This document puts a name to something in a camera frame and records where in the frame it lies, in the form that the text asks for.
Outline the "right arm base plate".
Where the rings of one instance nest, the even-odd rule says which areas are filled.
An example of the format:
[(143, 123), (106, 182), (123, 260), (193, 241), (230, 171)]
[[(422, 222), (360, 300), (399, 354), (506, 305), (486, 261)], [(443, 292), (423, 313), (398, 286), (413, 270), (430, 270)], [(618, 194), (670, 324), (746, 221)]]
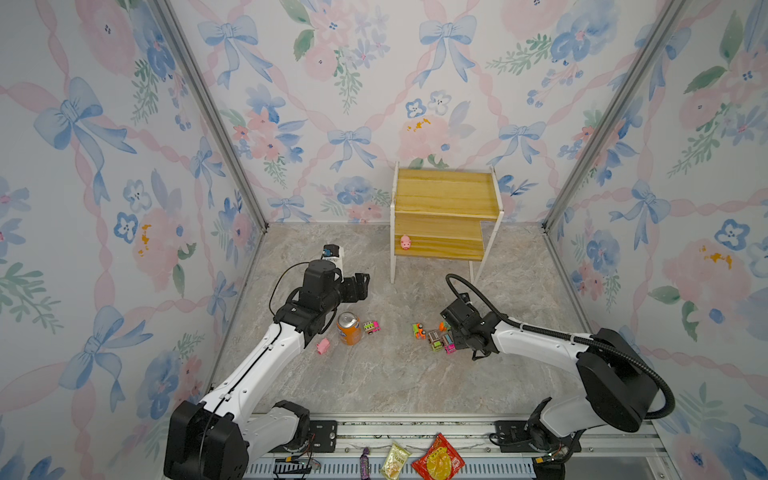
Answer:
[(581, 451), (583, 433), (580, 430), (565, 437), (557, 437), (539, 424), (522, 420), (499, 420), (494, 423), (494, 432), (489, 435), (489, 440), (502, 453), (565, 456)]

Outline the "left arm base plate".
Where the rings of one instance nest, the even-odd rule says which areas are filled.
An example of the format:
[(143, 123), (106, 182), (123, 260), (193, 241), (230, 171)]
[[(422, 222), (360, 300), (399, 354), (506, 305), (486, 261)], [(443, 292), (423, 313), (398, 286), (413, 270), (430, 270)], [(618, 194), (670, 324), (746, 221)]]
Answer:
[(337, 427), (338, 422), (335, 420), (302, 420), (294, 437), (287, 444), (272, 449), (271, 453), (334, 453), (337, 445)]

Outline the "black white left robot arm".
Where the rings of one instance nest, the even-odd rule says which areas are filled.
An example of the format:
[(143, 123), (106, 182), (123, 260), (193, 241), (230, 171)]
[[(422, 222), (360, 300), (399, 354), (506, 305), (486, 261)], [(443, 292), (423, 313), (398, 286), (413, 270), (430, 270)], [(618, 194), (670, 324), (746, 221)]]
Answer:
[(368, 296), (370, 276), (343, 275), (337, 257), (304, 263), (303, 283), (273, 314), (265, 337), (200, 401), (183, 401), (169, 423), (163, 474), (169, 479), (241, 479), (254, 459), (312, 444), (310, 412), (290, 401), (253, 412), (288, 364), (331, 326), (343, 304)]

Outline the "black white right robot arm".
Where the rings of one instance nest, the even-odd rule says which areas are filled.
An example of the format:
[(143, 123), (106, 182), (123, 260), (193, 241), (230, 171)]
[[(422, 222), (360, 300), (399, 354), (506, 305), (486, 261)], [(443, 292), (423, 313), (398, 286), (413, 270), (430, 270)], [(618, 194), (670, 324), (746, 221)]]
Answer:
[(491, 439), (506, 452), (567, 455), (587, 430), (610, 426), (634, 433), (656, 416), (652, 404), (662, 393), (661, 378), (617, 332), (569, 334), (518, 322), (505, 314), (481, 314), (462, 294), (441, 313), (457, 349), (475, 360), (494, 354), (527, 357), (577, 378), (576, 390), (547, 397), (529, 418), (501, 426)]

